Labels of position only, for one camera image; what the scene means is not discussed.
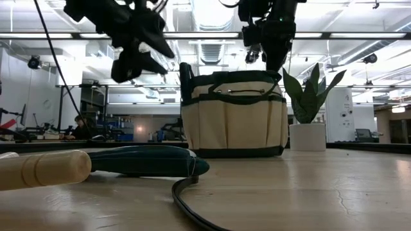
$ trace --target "table surface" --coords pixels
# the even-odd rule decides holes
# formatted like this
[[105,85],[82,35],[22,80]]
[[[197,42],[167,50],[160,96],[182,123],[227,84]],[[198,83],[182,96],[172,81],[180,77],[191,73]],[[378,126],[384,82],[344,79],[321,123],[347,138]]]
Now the table surface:
[[[207,160],[183,200],[229,230],[410,230],[411,156],[292,152]],[[0,192],[1,230],[193,231],[171,198],[175,178],[95,172],[85,182]]]

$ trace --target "white plant pot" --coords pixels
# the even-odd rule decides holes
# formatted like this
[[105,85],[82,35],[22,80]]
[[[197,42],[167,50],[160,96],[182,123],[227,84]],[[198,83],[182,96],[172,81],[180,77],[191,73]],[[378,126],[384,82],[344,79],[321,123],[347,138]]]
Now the white plant pot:
[[325,151],[326,126],[320,123],[290,125],[290,148],[292,151]]

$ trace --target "canvas tool bag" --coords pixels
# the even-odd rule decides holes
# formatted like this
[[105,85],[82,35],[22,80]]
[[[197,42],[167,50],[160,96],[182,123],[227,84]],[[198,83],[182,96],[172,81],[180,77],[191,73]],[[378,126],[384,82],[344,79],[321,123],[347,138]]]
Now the canvas tool bag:
[[182,120],[189,149],[203,158],[272,157],[288,140],[286,100],[272,71],[194,76],[180,64]]

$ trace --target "snake plant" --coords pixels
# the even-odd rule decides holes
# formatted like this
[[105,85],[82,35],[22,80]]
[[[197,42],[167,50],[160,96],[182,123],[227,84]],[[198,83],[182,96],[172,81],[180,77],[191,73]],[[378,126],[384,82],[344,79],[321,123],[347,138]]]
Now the snake plant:
[[326,101],[328,92],[342,80],[344,74],[345,71],[339,72],[327,87],[325,77],[319,83],[320,67],[317,63],[303,90],[298,80],[283,69],[285,91],[291,98],[291,106],[298,122],[308,124],[315,119],[320,107]]

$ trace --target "bag handle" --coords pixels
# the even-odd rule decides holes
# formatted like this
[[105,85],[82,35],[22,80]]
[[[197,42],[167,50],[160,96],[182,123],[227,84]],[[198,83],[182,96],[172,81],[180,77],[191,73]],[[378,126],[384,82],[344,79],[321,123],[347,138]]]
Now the bag handle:
[[226,78],[228,73],[229,73],[228,71],[214,72],[213,76],[214,76],[215,84],[208,88],[208,93],[210,95],[214,96],[215,98],[217,98],[220,101],[224,101],[224,102],[232,103],[232,104],[236,104],[236,105],[252,105],[252,104],[258,103],[260,101],[268,100],[269,96],[271,95],[271,93],[274,91],[275,87],[278,84],[278,81],[274,79],[273,86],[266,93],[264,93],[260,96],[251,96],[251,97],[247,97],[247,98],[241,98],[241,96],[240,97],[239,96],[230,96],[230,95],[226,95],[226,94],[221,94],[219,92],[215,92],[214,90],[217,87],[224,84],[224,82],[218,81],[218,80]]
[[183,101],[191,100],[192,86],[190,79],[194,78],[194,73],[191,66],[185,62],[180,64],[180,84],[181,84],[181,98]]

